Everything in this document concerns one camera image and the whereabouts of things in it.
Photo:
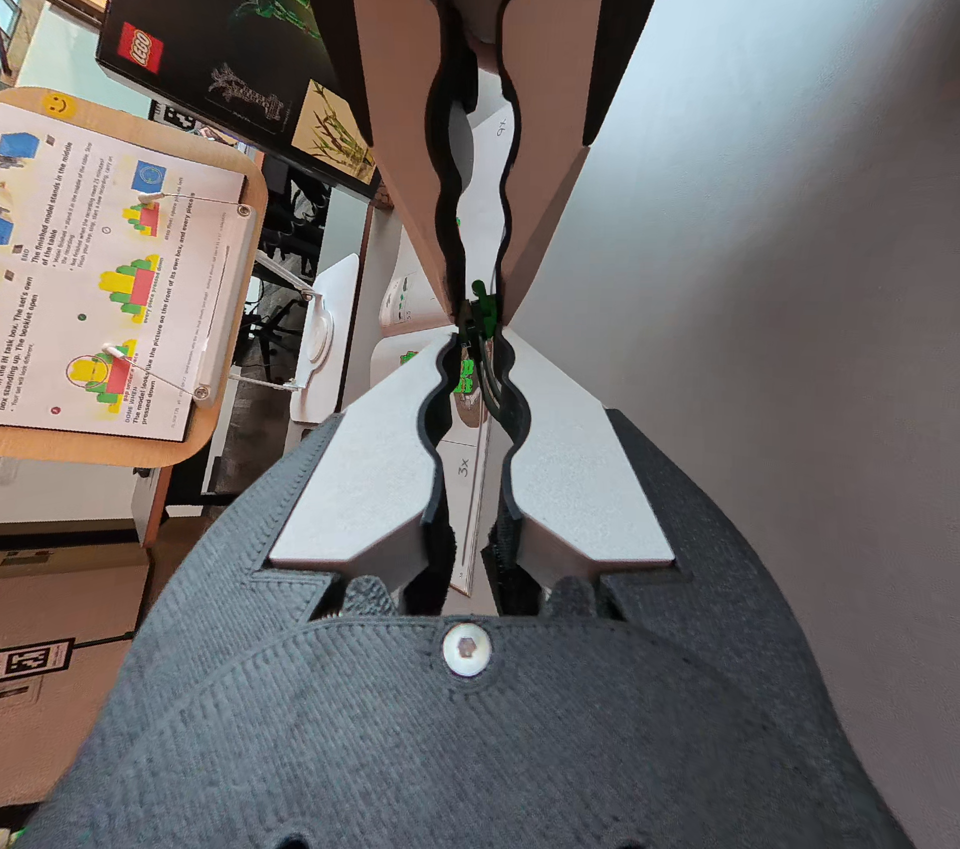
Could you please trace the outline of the black lego set box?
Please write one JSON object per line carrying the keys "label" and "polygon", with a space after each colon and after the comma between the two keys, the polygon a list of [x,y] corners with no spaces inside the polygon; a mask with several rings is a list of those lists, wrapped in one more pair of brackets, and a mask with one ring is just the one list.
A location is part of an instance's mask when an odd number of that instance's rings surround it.
{"label": "black lego set box", "polygon": [[107,0],[97,63],[127,86],[331,186],[379,173],[310,0]]}

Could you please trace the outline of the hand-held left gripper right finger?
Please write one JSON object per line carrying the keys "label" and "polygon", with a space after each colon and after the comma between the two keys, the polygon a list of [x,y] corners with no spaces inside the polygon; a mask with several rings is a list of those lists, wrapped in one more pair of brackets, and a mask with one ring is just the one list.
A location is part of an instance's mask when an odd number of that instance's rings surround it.
{"label": "hand-held left gripper right finger", "polygon": [[505,329],[501,392],[518,429],[501,487],[516,562],[542,588],[672,566],[675,553],[604,404]]}

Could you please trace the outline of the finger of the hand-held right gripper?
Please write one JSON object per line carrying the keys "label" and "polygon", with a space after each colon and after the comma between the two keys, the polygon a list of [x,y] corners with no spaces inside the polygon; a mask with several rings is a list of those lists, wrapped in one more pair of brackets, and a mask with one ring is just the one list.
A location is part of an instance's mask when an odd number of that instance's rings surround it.
{"label": "finger of the hand-held right gripper", "polygon": [[445,318],[466,300],[466,251],[458,224],[469,184],[466,154],[450,124],[470,129],[477,63],[450,0],[353,0],[372,148],[393,206]]}
{"label": "finger of the hand-held right gripper", "polygon": [[584,132],[602,0],[510,0],[501,48],[518,141],[506,176],[502,322],[530,290],[590,152]]}

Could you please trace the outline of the white stand base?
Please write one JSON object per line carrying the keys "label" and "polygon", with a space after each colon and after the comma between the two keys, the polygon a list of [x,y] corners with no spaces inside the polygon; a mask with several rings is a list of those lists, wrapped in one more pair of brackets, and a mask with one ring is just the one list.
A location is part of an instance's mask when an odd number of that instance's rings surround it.
{"label": "white stand base", "polygon": [[318,425],[337,410],[358,275],[359,255],[352,253],[319,272],[313,282],[290,402],[294,423]]}

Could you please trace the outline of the lego instruction booklet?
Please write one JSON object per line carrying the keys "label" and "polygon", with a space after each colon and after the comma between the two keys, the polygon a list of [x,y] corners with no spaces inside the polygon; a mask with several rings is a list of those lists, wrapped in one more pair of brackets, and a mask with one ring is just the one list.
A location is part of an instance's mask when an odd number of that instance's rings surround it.
{"label": "lego instruction booklet", "polygon": [[[510,106],[496,93],[468,117],[473,138],[471,179],[458,205],[465,250],[465,276],[492,289],[503,215],[498,180],[514,132]],[[377,386],[404,363],[442,338],[448,318],[441,311],[397,210],[375,209],[359,285],[356,327],[347,364],[344,404]],[[438,443],[457,561],[451,587],[469,596],[481,523],[490,418],[476,379],[476,364],[461,347],[461,375],[450,397],[451,427]]]}

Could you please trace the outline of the green lego leaf sprig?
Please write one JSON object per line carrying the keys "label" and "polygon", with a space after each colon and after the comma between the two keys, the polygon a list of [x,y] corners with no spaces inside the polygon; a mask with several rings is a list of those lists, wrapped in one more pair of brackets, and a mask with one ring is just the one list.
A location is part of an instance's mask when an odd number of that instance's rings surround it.
{"label": "green lego leaf sprig", "polygon": [[498,381],[489,343],[498,327],[498,302],[481,279],[471,284],[474,298],[463,301],[458,317],[459,339],[473,363],[473,375],[487,415],[503,422],[502,386]]}

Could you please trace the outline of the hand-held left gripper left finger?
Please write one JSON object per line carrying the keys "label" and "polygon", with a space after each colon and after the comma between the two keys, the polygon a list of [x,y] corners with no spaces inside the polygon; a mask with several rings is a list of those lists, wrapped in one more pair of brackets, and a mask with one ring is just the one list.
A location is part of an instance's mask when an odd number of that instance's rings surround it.
{"label": "hand-held left gripper left finger", "polygon": [[342,414],[272,549],[270,567],[396,591],[430,563],[427,533],[449,530],[438,445],[452,425],[458,334],[444,332]]}

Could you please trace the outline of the wooden clipboard with instruction sheet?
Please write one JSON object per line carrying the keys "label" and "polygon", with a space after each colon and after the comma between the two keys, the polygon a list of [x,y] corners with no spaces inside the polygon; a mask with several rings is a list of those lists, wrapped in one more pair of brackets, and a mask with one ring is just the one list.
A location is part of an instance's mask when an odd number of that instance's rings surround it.
{"label": "wooden clipboard with instruction sheet", "polygon": [[216,428],[267,203],[245,154],[2,90],[2,457],[161,468]]}

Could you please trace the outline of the cardboard box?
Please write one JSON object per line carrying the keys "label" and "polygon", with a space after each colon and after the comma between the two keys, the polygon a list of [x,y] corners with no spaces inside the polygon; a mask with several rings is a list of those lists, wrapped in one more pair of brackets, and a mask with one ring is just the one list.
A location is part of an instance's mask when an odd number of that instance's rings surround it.
{"label": "cardboard box", "polygon": [[2,551],[1,803],[38,803],[111,693],[150,572],[137,542]]}

